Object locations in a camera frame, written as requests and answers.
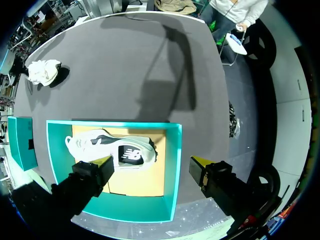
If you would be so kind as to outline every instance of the sneaker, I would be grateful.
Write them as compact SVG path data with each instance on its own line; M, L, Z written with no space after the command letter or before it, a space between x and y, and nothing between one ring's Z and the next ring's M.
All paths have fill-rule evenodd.
M115 137L104 129L94 129L67 136L65 144L77 160L91 162L113 156L114 171L141 170L157 161L154 144L149 137Z

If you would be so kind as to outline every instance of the black cable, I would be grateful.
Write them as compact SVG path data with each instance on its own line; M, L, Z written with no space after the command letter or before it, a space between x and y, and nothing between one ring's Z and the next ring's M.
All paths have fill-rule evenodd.
M84 7L81 6L80 3L78 4L78 7L79 7L79 9L80 9L80 11L81 11L81 14L86 14L86 11L85 11Z
M140 6L142 5L142 1L141 0L131 0L129 3L128 3L128 5L130 5L130 4L132 4L132 3L134 3L134 2L140 2Z
M226 11L224 17L230 12L230 10L234 7L234 5L236 5L236 3L237 3L238 1L239 1L239 0L236 0L236 1L233 3L233 5L229 8L229 10Z

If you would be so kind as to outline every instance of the beige bag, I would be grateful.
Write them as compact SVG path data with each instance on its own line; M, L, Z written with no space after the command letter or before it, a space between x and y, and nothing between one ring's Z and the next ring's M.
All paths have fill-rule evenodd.
M197 10L192 0L154 0L154 5L161 11L182 15L192 14Z

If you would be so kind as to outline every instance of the teal box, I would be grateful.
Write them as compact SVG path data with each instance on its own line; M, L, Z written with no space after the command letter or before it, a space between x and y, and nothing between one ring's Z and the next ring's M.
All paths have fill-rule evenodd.
M11 155L23 171L38 166L32 135L31 117L8 117Z
M181 165L181 124L70 120L47 120L46 123L49 157L57 184L68 177L72 172L72 165L75 164L75 159L65 144L66 136L72 136L72 125L101 128L165 129L164 195L142 197L102 192L99 197L93 197L83 211L101 218L131 223L160 223L173 220Z

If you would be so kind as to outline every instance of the table top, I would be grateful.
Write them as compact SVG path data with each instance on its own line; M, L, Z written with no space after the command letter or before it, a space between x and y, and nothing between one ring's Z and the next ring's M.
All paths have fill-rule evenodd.
M228 158L229 103L225 74L208 27L163 12L114 14L71 27L26 61L56 59L50 86L21 76L17 117L32 117L38 167L54 183L46 120L180 123L183 127L178 203L204 198L189 174L190 156Z

